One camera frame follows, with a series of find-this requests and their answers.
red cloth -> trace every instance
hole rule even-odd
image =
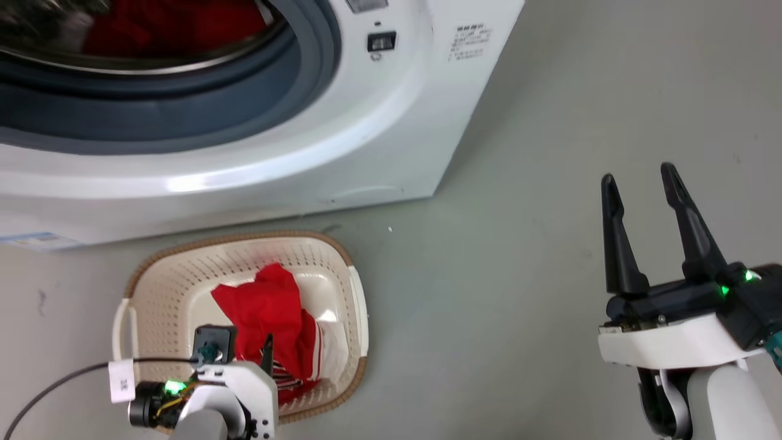
[[[266,336],[274,335],[274,381],[280,404],[309,391],[320,377],[322,339],[315,319],[301,307],[293,274],[275,263],[237,287],[220,285],[212,298],[239,331],[236,358],[260,363]]]
[[[218,49],[266,29],[254,0],[114,0],[95,16],[84,53],[178,57]]]

white tag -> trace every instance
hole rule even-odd
[[[354,14],[358,14],[375,9],[387,8],[389,2],[388,0],[347,0],[347,4]]]
[[[109,362],[109,390],[111,403],[130,402],[136,398],[133,359]]]

washing machine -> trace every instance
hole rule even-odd
[[[430,197],[523,0],[270,0],[186,62],[0,45],[0,242],[61,249]]]

laundry basket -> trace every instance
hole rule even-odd
[[[196,328],[230,325],[212,299],[218,284],[253,280],[264,266],[279,262],[296,278],[302,306],[316,321],[344,328],[344,370],[338,379],[280,407],[280,423],[324,413],[356,390],[367,362],[369,330],[361,279],[344,248],[328,236],[276,232],[224,236],[161,251],[131,277],[113,326],[113,357],[189,357]],[[125,343],[129,342],[130,351]],[[138,380],[165,381],[192,374],[185,364],[137,365]]]

label sticker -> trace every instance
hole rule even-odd
[[[347,0],[347,4],[354,14],[387,8],[389,5],[388,0]]]
[[[54,251],[79,247],[82,243],[53,233],[32,233],[20,236],[0,236],[0,243],[10,244],[16,247],[24,247],[33,251]]]
[[[491,41],[492,31],[483,23],[457,27],[448,52],[448,62],[483,56],[483,50]]]
[[[136,398],[133,359],[109,362],[109,391],[111,403],[130,402]]]

